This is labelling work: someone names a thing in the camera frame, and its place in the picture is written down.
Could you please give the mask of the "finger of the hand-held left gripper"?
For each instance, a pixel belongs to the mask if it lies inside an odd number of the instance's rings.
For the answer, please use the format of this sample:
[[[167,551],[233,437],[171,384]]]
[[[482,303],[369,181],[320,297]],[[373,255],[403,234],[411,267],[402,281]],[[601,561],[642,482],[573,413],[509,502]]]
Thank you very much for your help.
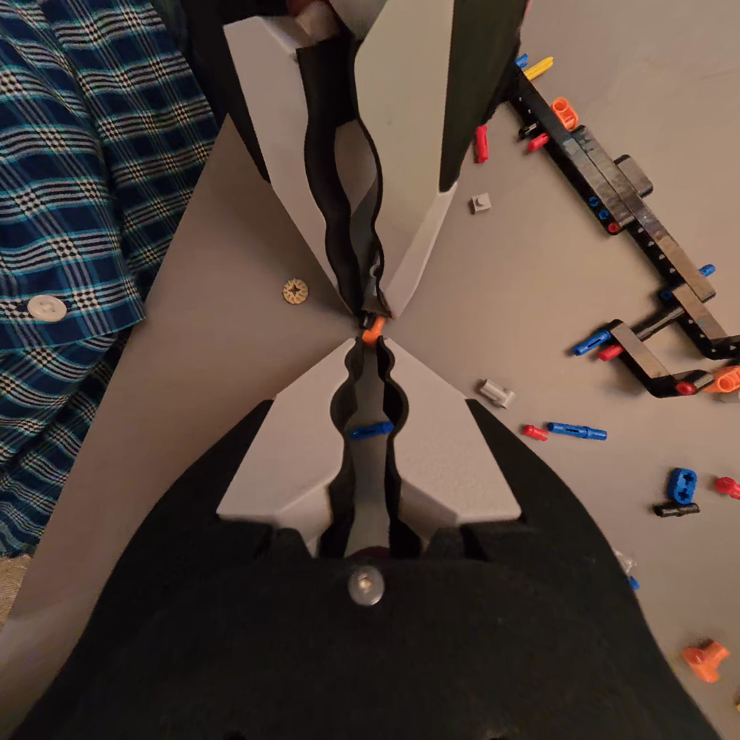
[[[379,299],[399,318],[412,299],[457,185],[439,176],[453,1],[388,1],[355,57],[359,119],[380,177]]]
[[[351,36],[328,2],[225,25],[269,182],[347,309],[359,315],[350,217],[365,140],[350,91]]]

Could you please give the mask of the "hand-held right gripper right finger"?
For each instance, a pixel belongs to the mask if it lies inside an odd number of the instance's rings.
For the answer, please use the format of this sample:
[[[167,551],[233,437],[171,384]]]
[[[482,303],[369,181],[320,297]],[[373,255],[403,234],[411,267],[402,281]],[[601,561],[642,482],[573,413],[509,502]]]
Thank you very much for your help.
[[[385,504],[395,558],[417,558],[436,532],[522,514],[468,399],[393,340],[376,344],[383,411],[393,424]]]

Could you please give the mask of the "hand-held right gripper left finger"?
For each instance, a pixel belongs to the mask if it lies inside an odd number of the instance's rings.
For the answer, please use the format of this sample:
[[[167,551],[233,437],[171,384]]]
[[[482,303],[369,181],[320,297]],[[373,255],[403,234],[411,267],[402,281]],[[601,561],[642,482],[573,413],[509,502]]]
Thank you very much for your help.
[[[352,338],[274,398],[217,507],[222,520],[295,530],[312,556],[344,555],[356,489],[345,433],[362,374]]]

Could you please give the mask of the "light grey lego connector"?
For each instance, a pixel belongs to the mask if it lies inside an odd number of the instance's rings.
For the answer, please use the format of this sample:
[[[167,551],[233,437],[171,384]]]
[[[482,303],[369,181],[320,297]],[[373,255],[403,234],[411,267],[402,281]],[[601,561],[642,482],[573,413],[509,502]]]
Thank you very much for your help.
[[[476,391],[499,409],[509,409],[516,399],[514,391],[489,379],[481,380],[476,386]]]

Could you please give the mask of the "long blue lego pin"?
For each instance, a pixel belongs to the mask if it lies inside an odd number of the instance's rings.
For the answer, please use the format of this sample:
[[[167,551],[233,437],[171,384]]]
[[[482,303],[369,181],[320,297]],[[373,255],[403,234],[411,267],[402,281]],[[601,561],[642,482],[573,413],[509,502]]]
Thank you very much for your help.
[[[591,439],[606,441],[607,432],[601,429],[595,429],[586,425],[573,425],[562,422],[547,422],[546,430],[552,434],[575,437],[579,439]]]

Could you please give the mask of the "blue lego two-hole beam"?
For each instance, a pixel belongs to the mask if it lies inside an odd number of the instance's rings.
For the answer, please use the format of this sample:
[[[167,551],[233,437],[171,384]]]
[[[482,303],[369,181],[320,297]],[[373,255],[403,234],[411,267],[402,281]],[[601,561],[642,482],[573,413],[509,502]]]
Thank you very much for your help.
[[[698,476],[689,468],[674,468],[668,479],[667,495],[675,504],[693,504]]]

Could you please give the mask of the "blue plaid shirt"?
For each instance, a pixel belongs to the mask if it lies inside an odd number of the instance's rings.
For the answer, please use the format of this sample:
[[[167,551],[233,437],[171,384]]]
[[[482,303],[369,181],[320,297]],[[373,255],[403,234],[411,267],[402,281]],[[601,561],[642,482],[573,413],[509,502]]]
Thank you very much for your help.
[[[182,2],[1,2],[1,555],[32,554],[217,136]]]

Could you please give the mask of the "beige woven fabric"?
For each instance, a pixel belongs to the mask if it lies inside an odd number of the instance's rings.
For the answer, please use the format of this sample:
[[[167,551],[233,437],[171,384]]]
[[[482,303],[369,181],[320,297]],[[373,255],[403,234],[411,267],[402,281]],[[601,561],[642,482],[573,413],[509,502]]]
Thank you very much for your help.
[[[13,608],[16,597],[32,562],[30,554],[1,557],[1,629]]]

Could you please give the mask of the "black lego technic frame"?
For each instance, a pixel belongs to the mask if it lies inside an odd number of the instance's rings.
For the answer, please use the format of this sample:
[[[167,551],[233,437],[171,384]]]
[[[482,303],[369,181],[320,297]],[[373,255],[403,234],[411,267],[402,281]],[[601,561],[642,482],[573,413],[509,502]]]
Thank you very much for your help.
[[[580,357],[597,350],[603,362],[619,358],[659,399],[704,393],[715,371],[738,365],[739,353],[739,337],[727,334],[708,310],[716,296],[709,279],[714,268],[698,268],[647,206],[644,198],[653,184],[634,159],[609,156],[570,103],[557,98],[549,104],[523,70],[515,63],[508,102],[521,120],[519,137],[527,141],[527,151],[548,153],[604,232],[628,234],[663,281],[659,310],[633,327],[621,320],[606,323],[570,353]],[[712,371],[669,372],[647,341],[671,326],[678,326],[702,356],[725,364]]]

